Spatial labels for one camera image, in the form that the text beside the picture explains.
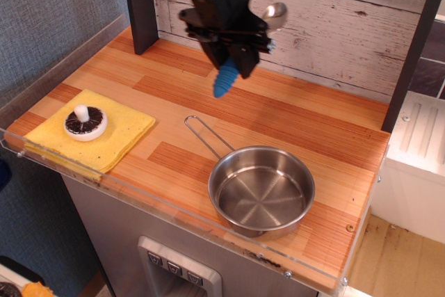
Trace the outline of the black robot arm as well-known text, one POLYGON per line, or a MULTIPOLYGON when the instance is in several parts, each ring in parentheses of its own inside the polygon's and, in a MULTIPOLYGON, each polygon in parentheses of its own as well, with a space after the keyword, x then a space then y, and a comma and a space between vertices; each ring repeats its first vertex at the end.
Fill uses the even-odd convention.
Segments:
POLYGON ((250 0, 191 0, 192 8, 179 13, 190 38, 196 39, 216 68, 232 59, 238 73, 248 78, 259 54, 273 46, 267 23, 251 12, 250 0))

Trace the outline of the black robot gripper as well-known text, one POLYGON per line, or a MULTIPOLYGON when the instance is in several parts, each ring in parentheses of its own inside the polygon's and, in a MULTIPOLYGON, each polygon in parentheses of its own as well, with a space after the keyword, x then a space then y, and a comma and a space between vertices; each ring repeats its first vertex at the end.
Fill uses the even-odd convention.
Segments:
POLYGON ((243 79, 259 62, 259 52, 271 53, 275 41, 268 37, 267 23, 249 9, 250 0, 192 0, 193 7, 179 18, 189 37, 201 48, 216 69, 228 60, 243 79))

